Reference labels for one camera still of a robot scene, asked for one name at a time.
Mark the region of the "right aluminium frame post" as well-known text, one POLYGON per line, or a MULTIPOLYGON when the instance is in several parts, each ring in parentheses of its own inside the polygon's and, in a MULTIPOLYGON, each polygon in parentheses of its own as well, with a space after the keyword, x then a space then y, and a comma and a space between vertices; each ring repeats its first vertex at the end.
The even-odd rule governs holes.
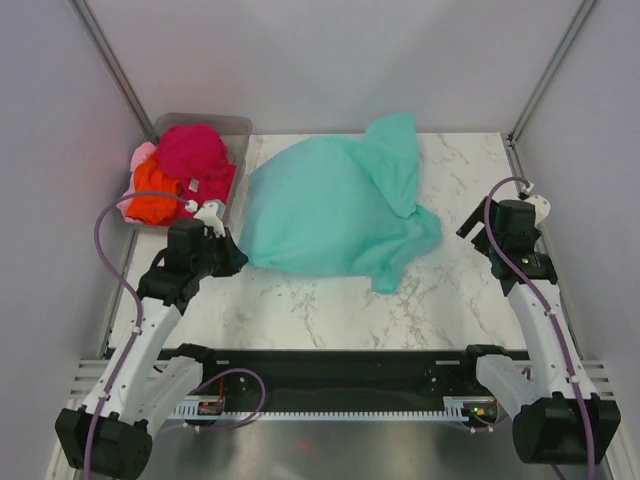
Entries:
POLYGON ((569 55, 570 50, 579 38, 585 24, 599 3, 599 0, 582 0, 579 2, 578 8, 571 17, 568 26, 564 30, 514 126, 508 133, 503 134, 503 139, 510 149, 515 148, 517 141, 522 136, 539 102, 544 97, 547 89, 569 55))

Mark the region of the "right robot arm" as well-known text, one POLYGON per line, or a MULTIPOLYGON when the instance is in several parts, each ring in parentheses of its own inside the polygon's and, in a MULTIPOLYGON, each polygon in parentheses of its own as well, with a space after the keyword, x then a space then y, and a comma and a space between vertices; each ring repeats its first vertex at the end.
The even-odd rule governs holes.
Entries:
POLYGON ((539 225, 549 203, 481 200, 458 229, 491 264, 491 273, 516 314, 531 375, 495 345, 470 345, 458 381, 467 392, 487 389, 512 421, 519 458, 528 464, 598 465, 620 425, 615 401, 596 389, 578 355, 561 309, 558 276, 550 257, 537 251, 539 225))

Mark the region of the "orange t shirt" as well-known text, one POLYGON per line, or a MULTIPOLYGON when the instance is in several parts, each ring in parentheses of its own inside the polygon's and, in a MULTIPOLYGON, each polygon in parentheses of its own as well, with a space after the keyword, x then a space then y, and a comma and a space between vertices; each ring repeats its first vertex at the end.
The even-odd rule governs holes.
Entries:
MULTIPOLYGON (((162 192, 179 196, 180 181, 165 174, 157 160, 156 153, 149 155, 133 173, 133 191, 162 192)), ((152 226, 166 226, 177 214, 179 201, 166 196, 144 195, 129 200, 124 209, 131 220, 152 226)))

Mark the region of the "light pink t shirt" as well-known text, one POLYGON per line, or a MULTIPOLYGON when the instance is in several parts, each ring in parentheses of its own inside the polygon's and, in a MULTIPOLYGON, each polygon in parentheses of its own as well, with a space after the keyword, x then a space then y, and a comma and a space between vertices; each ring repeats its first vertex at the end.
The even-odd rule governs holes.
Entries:
MULTIPOLYGON (((156 151, 156 145, 152 142, 144 142, 133 153, 130 161, 130 176, 127 190, 124 192, 124 196, 130 195, 136 192, 134 184, 134 174, 136 169, 147 160, 147 158, 156 151)), ((132 198, 126 199, 117 205, 124 218, 127 217, 127 210, 132 202, 132 198)))

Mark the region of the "left aluminium frame post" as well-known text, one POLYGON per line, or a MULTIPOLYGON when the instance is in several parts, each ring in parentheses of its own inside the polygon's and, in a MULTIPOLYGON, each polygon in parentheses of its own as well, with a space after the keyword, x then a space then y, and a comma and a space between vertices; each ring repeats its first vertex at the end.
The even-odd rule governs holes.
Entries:
POLYGON ((149 140, 154 139, 153 125, 89 2, 86 0, 70 0, 69 5, 85 29, 145 137, 149 140))

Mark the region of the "magenta t shirt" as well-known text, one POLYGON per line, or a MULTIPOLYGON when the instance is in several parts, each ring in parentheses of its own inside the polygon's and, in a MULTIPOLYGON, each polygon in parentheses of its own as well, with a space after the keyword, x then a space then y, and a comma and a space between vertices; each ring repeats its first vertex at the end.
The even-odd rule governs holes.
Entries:
POLYGON ((212 127, 172 127, 161 135, 156 154, 160 170, 179 181, 183 199, 198 205, 212 200, 227 204, 237 167, 212 127))

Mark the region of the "clear plastic bin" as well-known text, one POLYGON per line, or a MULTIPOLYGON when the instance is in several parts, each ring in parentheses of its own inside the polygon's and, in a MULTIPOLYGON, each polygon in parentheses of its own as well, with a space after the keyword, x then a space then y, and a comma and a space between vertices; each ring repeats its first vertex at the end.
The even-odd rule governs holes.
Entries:
MULTIPOLYGON (((231 187, 229 199, 227 201, 227 204, 225 205, 224 214, 222 215, 222 218, 225 219, 228 217, 228 214, 230 213, 234 195, 236 193, 237 187, 244 173, 245 157, 248 149, 249 137, 252 132, 252 123, 247 118, 237 117, 237 116, 168 113, 168 114, 162 115, 156 121, 156 123, 154 124, 155 138, 152 141, 148 141, 148 142, 152 142, 153 144, 155 144, 157 149, 161 135, 164 134, 167 130, 175 126, 193 125, 193 124, 209 125, 214 130, 216 130, 220 135, 221 140, 228 148, 230 162, 237 167, 236 174, 231 187)), ((131 220, 127 217, 124 218, 122 216, 126 222, 131 224, 141 225, 141 226, 147 226, 151 228, 160 228, 160 227, 169 226, 174 220, 193 217, 193 213, 187 212, 185 210, 185 205, 187 201, 181 197, 181 193, 179 196, 174 196, 174 195, 166 194, 162 192, 140 192, 140 193, 132 193, 127 196, 129 198, 135 198, 135 197, 144 196, 144 195, 166 196, 166 197, 178 200, 179 207, 178 207, 176 216, 166 226, 147 225, 142 222, 131 220)))

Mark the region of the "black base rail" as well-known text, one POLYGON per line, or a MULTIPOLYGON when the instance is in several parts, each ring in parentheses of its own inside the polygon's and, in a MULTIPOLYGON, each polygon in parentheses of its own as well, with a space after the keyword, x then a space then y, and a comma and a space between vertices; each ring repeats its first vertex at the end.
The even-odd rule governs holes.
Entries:
POLYGON ((447 397, 487 397, 461 350, 223 350, 183 344, 232 411, 364 412, 441 410, 447 397))

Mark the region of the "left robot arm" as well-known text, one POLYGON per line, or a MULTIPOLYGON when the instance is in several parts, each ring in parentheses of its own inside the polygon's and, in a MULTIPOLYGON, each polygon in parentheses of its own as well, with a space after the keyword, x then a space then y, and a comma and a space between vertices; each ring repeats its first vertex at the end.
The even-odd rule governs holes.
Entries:
POLYGON ((246 264, 217 217, 176 221, 167 245, 140 278, 136 317, 93 389, 75 409, 63 409, 55 431, 68 464, 83 472, 137 479, 153 438, 191 391, 208 393, 219 369, 204 359, 178 356, 155 382, 148 378, 169 334, 207 277, 231 277, 246 264))

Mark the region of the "aluminium frame post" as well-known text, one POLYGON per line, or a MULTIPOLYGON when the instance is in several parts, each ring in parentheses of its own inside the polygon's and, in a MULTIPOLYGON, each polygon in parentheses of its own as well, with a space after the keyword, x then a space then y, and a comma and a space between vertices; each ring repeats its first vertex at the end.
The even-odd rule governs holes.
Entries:
POLYGON ((570 50, 579 38, 585 24, 599 3, 599 0, 582 0, 579 2, 578 8, 571 17, 568 26, 564 30, 514 126, 508 133, 503 134, 503 139, 510 149, 515 148, 517 141, 522 136, 539 102, 544 97, 547 89, 569 55, 570 50))
POLYGON ((69 5, 85 29, 145 137, 149 140, 154 139, 153 125, 89 2, 86 0, 70 0, 69 5))

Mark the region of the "teal t shirt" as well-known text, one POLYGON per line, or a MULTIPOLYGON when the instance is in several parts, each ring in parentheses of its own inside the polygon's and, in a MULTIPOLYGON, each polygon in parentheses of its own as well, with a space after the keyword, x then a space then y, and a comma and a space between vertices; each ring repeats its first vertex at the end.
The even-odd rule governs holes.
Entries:
POLYGON ((419 173, 410 113, 373 121, 359 139, 312 136, 249 176, 240 248, 256 268, 367 277, 393 293, 442 238, 439 218, 418 203, 419 173))

